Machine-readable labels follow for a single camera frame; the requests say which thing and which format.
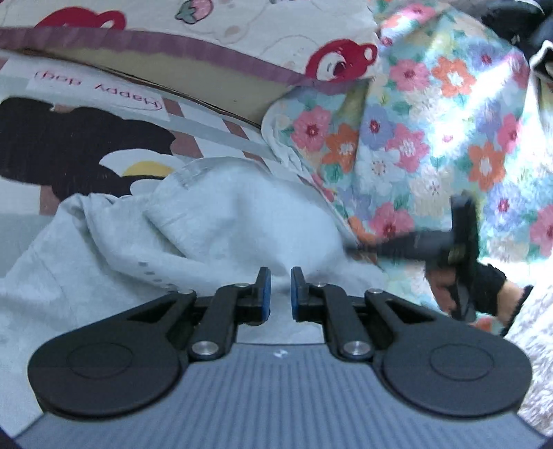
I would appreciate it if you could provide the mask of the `right hand with black glove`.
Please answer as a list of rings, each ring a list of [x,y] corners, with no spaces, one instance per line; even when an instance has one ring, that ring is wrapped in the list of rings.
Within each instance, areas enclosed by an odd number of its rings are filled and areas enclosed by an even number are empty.
[[[430,290],[437,301],[439,308],[453,315],[457,309],[450,288],[456,284],[457,273],[454,268],[427,269],[424,277],[427,279]],[[476,264],[474,277],[468,287],[470,298],[478,313],[497,315],[499,292],[506,283],[504,273],[491,265]]]

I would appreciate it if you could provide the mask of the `right forearm black fuzzy cuff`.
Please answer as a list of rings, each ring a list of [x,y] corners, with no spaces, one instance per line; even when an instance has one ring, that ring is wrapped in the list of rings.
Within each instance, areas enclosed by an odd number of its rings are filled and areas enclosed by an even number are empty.
[[[516,317],[519,315],[525,301],[532,293],[531,284],[521,287],[509,280],[503,284],[497,295],[497,319],[503,325],[500,335],[504,338],[513,326]]]

